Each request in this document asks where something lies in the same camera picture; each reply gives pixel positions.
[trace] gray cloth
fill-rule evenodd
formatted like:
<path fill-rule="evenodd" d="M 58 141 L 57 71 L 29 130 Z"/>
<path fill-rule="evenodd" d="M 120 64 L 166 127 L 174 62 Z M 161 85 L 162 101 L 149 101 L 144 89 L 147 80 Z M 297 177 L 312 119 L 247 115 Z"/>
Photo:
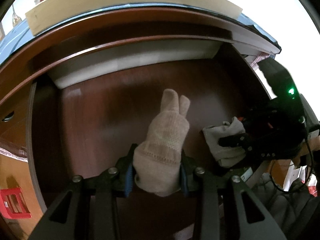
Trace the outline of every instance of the gray cloth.
<path fill-rule="evenodd" d="M 296 179 L 290 190 L 301 187 L 301 184 L 301 180 Z M 269 173 L 262 175 L 252 191 L 265 205 L 288 240 L 299 236 L 320 200 L 309 193 L 307 186 L 292 194 L 281 192 L 273 185 Z"/>

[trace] glove finger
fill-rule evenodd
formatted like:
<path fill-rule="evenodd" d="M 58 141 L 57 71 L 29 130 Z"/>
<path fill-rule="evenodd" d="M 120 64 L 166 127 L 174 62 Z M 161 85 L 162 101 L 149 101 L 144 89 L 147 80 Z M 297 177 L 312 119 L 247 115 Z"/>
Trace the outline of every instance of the glove finger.
<path fill-rule="evenodd" d="M 189 110 L 190 106 L 190 100 L 189 98 L 185 96 L 180 96 L 180 101 L 179 101 L 179 112 L 183 117 L 186 117 L 187 112 Z"/>
<path fill-rule="evenodd" d="M 163 91 L 160 111 L 179 112 L 179 98 L 176 91 L 173 89 L 165 89 Z"/>

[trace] green led light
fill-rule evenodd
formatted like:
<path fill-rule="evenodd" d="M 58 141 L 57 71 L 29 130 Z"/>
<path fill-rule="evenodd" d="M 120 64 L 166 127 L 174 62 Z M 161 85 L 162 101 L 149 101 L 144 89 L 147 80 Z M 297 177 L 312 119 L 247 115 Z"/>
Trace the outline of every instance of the green led light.
<path fill-rule="evenodd" d="M 288 93 L 293 95 L 293 94 L 294 94 L 294 89 L 291 88 L 291 89 L 288 91 Z"/>

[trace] beige knit glove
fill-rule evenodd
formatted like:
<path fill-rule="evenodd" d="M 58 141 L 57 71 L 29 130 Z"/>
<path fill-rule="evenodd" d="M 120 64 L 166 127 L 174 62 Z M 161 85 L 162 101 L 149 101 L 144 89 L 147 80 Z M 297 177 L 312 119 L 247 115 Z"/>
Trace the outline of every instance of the beige knit glove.
<path fill-rule="evenodd" d="M 163 92 L 160 113 L 151 122 L 146 140 L 134 151 L 136 184 L 159 196 L 179 190 L 181 150 L 189 130 L 185 118 L 190 100 L 176 91 Z"/>

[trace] white wall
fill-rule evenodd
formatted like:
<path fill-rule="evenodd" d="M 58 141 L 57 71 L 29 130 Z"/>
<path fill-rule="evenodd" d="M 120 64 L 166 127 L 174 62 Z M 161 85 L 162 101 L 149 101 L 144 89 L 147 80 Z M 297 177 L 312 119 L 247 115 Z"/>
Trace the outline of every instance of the white wall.
<path fill-rule="evenodd" d="M 25 13 L 29 10 L 31 10 L 34 6 L 34 0 L 15 0 L 13 3 L 14 10 L 18 16 L 21 17 L 21 19 L 25 19 Z M 2 19 L 2 25 L 5 35 L 9 33 L 9 31 L 12 30 L 12 7 L 9 8 L 7 13 L 4 15 L 4 18 Z"/>
<path fill-rule="evenodd" d="M 229 0 L 273 36 L 282 47 L 276 60 L 291 73 L 318 119 L 320 35 L 298 0 Z"/>

